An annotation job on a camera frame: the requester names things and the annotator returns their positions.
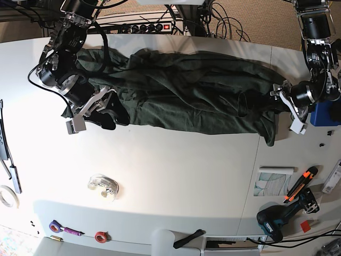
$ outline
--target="white tape roll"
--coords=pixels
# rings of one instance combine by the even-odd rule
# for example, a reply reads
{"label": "white tape roll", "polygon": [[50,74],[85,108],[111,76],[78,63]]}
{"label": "white tape roll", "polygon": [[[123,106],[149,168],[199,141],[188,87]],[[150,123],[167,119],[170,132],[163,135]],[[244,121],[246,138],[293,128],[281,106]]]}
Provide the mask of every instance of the white tape roll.
{"label": "white tape roll", "polygon": [[13,207],[14,204],[19,208],[17,195],[7,186],[0,186],[0,201],[9,208]]}

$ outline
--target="power drill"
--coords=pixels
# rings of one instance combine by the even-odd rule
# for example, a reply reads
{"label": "power drill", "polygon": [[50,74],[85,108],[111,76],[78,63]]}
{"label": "power drill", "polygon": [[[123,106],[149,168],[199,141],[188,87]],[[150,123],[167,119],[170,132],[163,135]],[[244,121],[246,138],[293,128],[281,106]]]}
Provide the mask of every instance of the power drill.
{"label": "power drill", "polygon": [[264,233],[272,238],[276,243],[283,240],[282,227],[300,210],[306,213],[316,213],[320,210],[316,199],[310,188],[304,189],[297,201],[288,206],[274,205],[258,212],[258,225]]}

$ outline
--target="black robot arm segment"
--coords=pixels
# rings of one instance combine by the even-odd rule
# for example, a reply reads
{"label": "black robot arm segment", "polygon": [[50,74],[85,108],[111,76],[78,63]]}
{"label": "black robot arm segment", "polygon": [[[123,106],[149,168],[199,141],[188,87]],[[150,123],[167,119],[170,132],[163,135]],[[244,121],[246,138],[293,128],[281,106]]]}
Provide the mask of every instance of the black robot arm segment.
{"label": "black robot arm segment", "polygon": [[[94,0],[86,1],[91,5],[98,3]],[[101,75],[109,61],[107,36],[95,22],[99,11],[79,0],[66,0],[61,11],[66,16],[59,21],[49,44],[45,46],[36,73],[46,87],[57,89],[71,102],[72,113],[68,113],[71,119],[67,121],[69,134],[86,130],[85,121],[107,130],[114,130],[116,124],[128,125],[129,115],[119,102],[116,92],[108,86],[95,89],[88,81],[91,77]],[[94,72],[76,67],[77,52],[83,47],[91,25],[101,34],[104,44],[103,64]],[[54,52],[46,60],[51,50]]]}

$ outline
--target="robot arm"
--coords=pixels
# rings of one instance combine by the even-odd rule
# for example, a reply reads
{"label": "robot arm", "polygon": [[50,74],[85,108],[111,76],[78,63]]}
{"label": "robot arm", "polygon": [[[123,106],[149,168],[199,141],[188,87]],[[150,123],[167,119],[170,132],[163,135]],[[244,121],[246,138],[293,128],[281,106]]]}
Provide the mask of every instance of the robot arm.
{"label": "robot arm", "polygon": [[294,6],[301,27],[302,49],[305,63],[311,72],[311,80],[294,86],[288,81],[282,85],[274,85],[271,96],[282,100],[289,107],[294,117],[291,130],[304,134],[309,107],[319,101],[335,101],[340,98],[341,74],[337,51],[341,51],[341,40],[330,40],[335,29],[328,1],[294,0]]}
{"label": "robot arm", "polygon": [[[88,82],[90,77],[104,71],[109,57],[106,34],[95,22],[99,11],[95,12],[95,8],[84,5],[79,0],[66,0],[61,11],[66,16],[58,23],[49,44],[44,48],[37,76],[46,87],[58,89],[71,102],[71,113],[68,113],[71,119],[67,121],[69,134],[86,130],[85,121],[107,130],[114,130],[116,124],[128,125],[129,115],[119,102],[116,92],[107,86],[96,89]],[[100,32],[104,41],[104,62],[96,72],[87,72],[76,67],[77,52],[83,47],[91,25]],[[51,50],[54,52],[46,59]]]}

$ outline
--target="purple tape roll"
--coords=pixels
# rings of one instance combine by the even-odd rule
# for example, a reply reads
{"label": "purple tape roll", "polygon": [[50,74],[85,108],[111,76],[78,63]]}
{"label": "purple tape roll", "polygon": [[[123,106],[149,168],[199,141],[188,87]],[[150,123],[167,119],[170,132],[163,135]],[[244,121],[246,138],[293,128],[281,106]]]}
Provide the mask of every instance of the purple tape roll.
{"label": "purple tape roll", "polygon": [[82,232],[75,231],[75,230],[73,230],[71,228],[64,228],[64,231],[67,232],[67,233],[76,235],[76,236],[81,236],[82,235]]}
{"label": "purple tape roll", "polygon": [[62,232],[62,229],[61,229],[62,226],[58,222],[56,222],[55,220],[50,223],[49,227],[50,227],[50,230],[55,232],[55,233]]}

